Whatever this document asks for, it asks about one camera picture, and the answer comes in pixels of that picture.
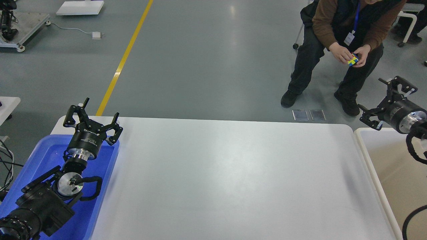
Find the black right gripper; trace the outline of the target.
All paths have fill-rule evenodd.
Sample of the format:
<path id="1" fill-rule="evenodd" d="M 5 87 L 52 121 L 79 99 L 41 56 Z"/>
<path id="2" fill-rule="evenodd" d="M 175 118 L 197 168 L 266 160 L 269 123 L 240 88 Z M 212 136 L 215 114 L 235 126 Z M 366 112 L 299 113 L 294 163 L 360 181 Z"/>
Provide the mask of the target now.
<path id="1" fill-rule="evenodd" d="M 415 124 L 426 122 L 426 110 L 407 100 L 408 95 L 418 91 L 415 85 L 400 76 L 378 80 L 387 85 L 386 97 L 376 108 L 368 109 L 358 104 L 362 110 L 361 122 L 375 130 L 389 124 L 401 134 L 408 134 Z"/>

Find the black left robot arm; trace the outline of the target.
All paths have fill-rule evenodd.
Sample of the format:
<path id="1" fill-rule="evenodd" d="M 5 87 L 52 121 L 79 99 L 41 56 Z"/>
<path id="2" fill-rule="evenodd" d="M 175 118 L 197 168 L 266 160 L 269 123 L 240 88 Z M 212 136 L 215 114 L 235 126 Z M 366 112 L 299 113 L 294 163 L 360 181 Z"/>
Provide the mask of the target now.
<path id="1" fill-rule="evenodd" d="M 102 190 L 101 176 L 84 177 L 90 160 L 98 157 L 102 143 L 112 146 L 123 131 L 119 113 L 112 122 L 103 125 L 92 120 L 83 105 L 71 105 L 63 126 L 75 133 L 63 152 L 63 166 L 55 166 L 25 185 L 16 200 L 17 208 L 1 218 L 2 240 L 38 240 L 41 233 L 52 236 L 74 215 L 72 207 L 78 201 L 96 199 Z"/>

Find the person's left hand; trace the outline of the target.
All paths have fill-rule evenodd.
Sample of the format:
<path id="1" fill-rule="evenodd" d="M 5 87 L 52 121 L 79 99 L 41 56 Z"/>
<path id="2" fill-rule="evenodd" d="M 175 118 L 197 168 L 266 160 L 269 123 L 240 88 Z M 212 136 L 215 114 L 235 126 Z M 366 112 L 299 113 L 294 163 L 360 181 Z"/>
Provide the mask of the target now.
<path id="1" fill-rule="evenodd" d="M 354 55 L 357 55 L 358 62 L 354 64 L 352 67 L 363 67 L 367 62 L 367 57 L 371 51 L 371 46 L 369 44 L 365 44 L 359 47 L 357 50 L 353 52 Z"/>

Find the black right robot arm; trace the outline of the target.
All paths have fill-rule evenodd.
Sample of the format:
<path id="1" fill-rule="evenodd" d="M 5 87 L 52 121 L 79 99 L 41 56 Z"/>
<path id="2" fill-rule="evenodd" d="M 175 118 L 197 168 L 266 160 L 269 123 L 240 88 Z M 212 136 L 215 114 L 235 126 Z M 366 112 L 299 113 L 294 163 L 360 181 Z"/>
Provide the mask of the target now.
<path id="1" fill-rule="evenodd" d="M 386 96 L 359 105 L 366 128 L 354 132 L 397 240 L 426 239 L 426 110 L 408 99 L 418 89 L 396 76 L 380 79 Z"/>

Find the person's right hand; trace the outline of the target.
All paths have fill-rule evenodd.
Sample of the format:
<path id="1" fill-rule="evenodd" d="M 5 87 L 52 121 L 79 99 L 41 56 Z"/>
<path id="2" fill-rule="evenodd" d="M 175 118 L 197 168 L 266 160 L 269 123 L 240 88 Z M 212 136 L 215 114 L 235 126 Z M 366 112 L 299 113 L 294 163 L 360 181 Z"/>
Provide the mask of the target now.
<path id="1" fill-rule="evenodd" d="M 338 42 L 334 42 L 329 46 L 329 51 L 333 54 L 334 58 L 340 63 L 348 64 L 348 61 L 353 59 L 352 53 L 346 48 L 341 46 Z"/>

